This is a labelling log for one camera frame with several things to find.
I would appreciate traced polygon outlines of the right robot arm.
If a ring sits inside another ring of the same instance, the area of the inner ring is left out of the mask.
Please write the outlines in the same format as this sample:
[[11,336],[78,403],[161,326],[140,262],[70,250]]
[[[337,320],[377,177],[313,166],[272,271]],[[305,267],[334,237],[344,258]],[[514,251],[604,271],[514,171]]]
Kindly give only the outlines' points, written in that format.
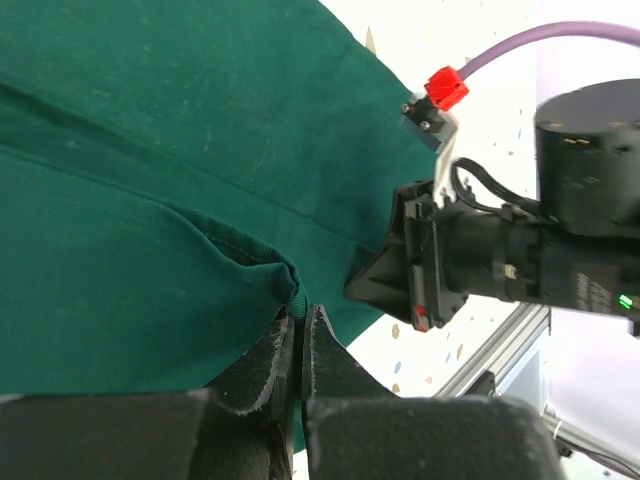
[[639,83],[564,93],[535,114],[537,199],[459,158],[396,189],[380,252],[345,295],[416,330],[471,295],[639,318]]

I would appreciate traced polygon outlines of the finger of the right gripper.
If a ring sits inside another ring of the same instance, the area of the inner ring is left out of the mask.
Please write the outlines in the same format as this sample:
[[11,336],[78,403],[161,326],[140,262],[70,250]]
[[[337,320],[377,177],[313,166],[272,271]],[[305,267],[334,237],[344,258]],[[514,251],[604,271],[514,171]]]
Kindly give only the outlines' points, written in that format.
[[375,255],[358,249],[344,285],[347,299],[412,323],[408,267],[403,242],[386,242]]

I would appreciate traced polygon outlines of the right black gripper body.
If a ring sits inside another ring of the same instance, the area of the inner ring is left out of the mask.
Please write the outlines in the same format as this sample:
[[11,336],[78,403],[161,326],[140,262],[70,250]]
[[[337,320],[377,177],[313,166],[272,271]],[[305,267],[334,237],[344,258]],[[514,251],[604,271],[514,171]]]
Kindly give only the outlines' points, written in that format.
[[505,206],[438,208],[430,182],[396,190],[408,321],[441,328],[473,295],[639,320],[639,241],[581,237]]

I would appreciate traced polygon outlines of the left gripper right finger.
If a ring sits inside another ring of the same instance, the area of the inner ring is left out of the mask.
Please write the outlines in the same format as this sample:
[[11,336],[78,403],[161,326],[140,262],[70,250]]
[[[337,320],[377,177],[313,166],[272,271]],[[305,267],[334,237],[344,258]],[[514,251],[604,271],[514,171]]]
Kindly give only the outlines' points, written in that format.
[[312,479],[561,479],[540,413],[512,397],[402,398],[337,340],[315,305],[301,387]]

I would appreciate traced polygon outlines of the green surgical cloth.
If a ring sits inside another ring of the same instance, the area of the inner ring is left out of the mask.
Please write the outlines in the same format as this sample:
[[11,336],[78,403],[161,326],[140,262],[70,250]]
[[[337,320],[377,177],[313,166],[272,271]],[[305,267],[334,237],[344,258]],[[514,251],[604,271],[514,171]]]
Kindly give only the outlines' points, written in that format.
[[1,5],[1,390],[187,390],[344,297],[434,154],[317,1]]

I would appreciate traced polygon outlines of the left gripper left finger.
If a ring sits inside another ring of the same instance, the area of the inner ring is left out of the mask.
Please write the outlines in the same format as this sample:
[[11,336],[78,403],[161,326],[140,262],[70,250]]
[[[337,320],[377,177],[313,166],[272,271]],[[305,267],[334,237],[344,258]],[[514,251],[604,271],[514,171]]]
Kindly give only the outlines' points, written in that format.
[[4,396],[4,479],[289,479],[295,321],[199,389]]

